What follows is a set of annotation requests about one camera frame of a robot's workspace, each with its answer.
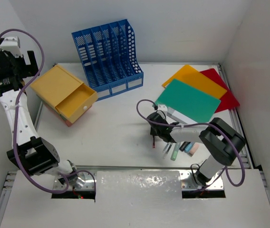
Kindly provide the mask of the blue pen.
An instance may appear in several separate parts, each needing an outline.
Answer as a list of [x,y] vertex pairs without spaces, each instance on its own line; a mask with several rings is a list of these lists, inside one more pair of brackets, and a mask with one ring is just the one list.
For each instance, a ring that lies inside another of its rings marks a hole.
[[166,156],[168,155],[168,153],[169,153],[169,151],[170,151],[170,149],[171,149],[171,147],[172,147],[172,142],[170,142],[170,143],[168,143],[166,146],[165,146],[165,148],[163,149],[163,159],[165,159],[166,158]]

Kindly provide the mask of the green glue stick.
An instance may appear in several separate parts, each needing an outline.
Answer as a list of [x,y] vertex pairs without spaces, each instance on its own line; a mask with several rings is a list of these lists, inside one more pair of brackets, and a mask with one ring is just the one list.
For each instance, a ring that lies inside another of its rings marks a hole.
[[180,148],[180,143],[178,142],[175,144],[171,158],[170,158],[172,161],[176,160],[178,152],[179,152],[179,148]]

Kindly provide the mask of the yellow drawer box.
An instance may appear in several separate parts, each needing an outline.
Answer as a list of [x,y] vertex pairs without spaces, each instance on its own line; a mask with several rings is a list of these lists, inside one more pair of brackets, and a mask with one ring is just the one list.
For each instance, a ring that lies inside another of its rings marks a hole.
[[30,87],[70,121],[80,118],[98,99],[95,90],[60,65],[39,76]]

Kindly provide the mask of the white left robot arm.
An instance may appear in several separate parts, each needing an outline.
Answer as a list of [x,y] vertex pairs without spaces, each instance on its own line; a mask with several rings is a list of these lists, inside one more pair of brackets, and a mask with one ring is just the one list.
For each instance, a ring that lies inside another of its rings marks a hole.
[[0,48],[0,103],[4,108],[12,134],[12,149],[8,159],[29,176],[50,174],[61,184],[74,185],[78,179],[70,161],[60,161],[55,147],[38,133],[31,120],[27,95],[22,92],[24,79],[38,72],[33,51],[27,52],[30,64],[24,57]]

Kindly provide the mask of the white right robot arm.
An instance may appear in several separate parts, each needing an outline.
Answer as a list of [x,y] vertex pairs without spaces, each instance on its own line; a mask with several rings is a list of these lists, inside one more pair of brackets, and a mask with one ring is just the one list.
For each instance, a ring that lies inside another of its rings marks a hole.
[[231,166],[235,159],[239,160],[239,153],[246,144],[243,136],[218,117],[209,123],[168,124],[165,117],[154,112],[146,120],[151,126],[152,134],[166,143],[204,144],[210,156],[195,173],[195,180],[201,186],[206,186],[219,170]]

